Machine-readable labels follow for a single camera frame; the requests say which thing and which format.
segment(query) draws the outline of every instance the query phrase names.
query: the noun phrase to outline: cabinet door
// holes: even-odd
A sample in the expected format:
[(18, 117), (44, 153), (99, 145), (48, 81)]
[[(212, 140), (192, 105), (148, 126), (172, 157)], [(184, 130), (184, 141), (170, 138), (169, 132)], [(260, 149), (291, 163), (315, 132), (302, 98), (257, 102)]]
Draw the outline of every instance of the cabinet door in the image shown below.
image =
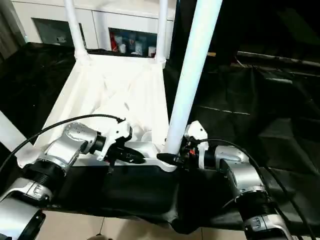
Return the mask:
[[(156, 47), (158, 31), (158, 19), (156, 18), (93, 11), (93, 20), (99, 48), (111, 51), (114, 50), (112, 48), (116, 43), (119, 51), (121, 49), (119, 43), (123, 43), (127, 53), (133, 51), (137, 54), (139, 53), (136, 50), (137, 47), (130, 45), (136, 41), (142, 45), (144, 52), (142, 55), (148, 56), (148, 48)], [(167, 20), (165, 35), (165, 56), (167, 59), (170, 55), (173, 28), (174, 22)]]
[[(73, 46), (66, 10), (52, 6), (25, 2), (13, 2), (28, 42)], [(97, 49), (98, 42), (92, 11), (76, 9), (84, 45)]]

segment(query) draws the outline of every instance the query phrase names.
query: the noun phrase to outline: glass cabinet door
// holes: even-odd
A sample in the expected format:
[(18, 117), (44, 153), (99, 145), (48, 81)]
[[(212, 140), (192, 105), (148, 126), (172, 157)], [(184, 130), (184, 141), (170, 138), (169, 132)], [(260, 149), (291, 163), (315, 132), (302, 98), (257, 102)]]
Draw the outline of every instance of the glass cabinet door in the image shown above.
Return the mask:
[[(60, 46), (73, 47), (71, 32), (67, 21), (32, 18), (39, 37), (44, 44), (54, 44)], [(86, 46), (84, 31), (81, 23), (79, 23), (80, 31), (83, 39), (84, 46)]]
[(114, 52), (144, 57), (154, 57), (156, 54), (156, 33), (109, 28), (109, 35), (111, 49)]

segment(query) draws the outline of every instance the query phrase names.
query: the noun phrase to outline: white pole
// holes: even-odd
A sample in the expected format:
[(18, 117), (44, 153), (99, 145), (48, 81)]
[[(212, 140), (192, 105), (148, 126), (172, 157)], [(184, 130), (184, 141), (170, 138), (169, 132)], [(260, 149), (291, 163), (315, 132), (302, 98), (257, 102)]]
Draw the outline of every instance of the white pole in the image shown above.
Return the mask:
[(69, 28), (74, 45), (74, 56), (76, 59), (87, 56), (88, 53), (85, 49), (84, 41), (80, 32), (79, 23), (76, 17), (76, 10), (73, 0), (64, 0), (66, 10), (66, 17), (69, 22)]
[(161, 63), (163, 67), (166, 64), (166, 23), (168, 15), (168, 0), (159, 0), (159, 19), (158, 32), (156, 36), (156, 52), (155, 59), (157, 63)]
[[(15, 125), (0, 111), (0, 142), (12, 152), (19, 144), (26, 140), (26, 137), (16, 128)], [(32, 150), (34, 146), (31, 143), (27, 143), (21, 148), (15, 156), (24, 158)]]
[(197, 0), (164, 152), (177, 154), (187, 126), (222, 0)]

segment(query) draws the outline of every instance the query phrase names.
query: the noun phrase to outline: red component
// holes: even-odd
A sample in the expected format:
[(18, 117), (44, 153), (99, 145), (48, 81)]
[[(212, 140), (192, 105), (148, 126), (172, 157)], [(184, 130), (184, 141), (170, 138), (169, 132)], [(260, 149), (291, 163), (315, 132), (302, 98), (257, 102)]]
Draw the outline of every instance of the red component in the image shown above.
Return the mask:
[(111, 42), (111, 50), (112, 52), (118, 52), (118, 46), (115, 40), (115, 36), (113, 32), (110, 32), (110, 42)]

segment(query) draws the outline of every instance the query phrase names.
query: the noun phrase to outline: black connector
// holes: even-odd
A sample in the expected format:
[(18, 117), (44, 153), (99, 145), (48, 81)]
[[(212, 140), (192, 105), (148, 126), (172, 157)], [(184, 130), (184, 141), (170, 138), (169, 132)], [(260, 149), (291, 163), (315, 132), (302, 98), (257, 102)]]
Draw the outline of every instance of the black connector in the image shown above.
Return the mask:
[(47, 187), (52, 193), (60, 189), (65, 181), (65, 172), (50, 161), (37, 160), (22, 169), (22, 177)]
[(239, 196), (236, 199), (236, 206), (244, 222), (255, 216), (277, 214), (268, 194), (263, 191)]

